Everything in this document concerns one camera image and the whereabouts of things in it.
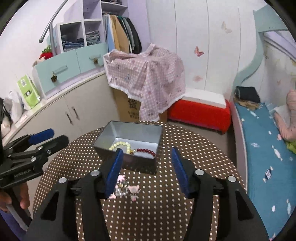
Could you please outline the person's left hand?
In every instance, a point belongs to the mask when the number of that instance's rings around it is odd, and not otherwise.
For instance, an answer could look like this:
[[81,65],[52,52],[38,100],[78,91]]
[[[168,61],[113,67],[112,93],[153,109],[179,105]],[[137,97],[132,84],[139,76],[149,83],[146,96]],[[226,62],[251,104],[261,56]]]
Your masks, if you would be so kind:
[[[29,198],[29,188],[27,183],[23,183],[19,186],[19,197],[20,197],[20,207],[22,209],[27,209],[30,205],[30,198]],[[11,204],[12,200],[11,197],[1,190],[1,210],[4,212],[8,212],[8,208],[6,207],[7,204]]]

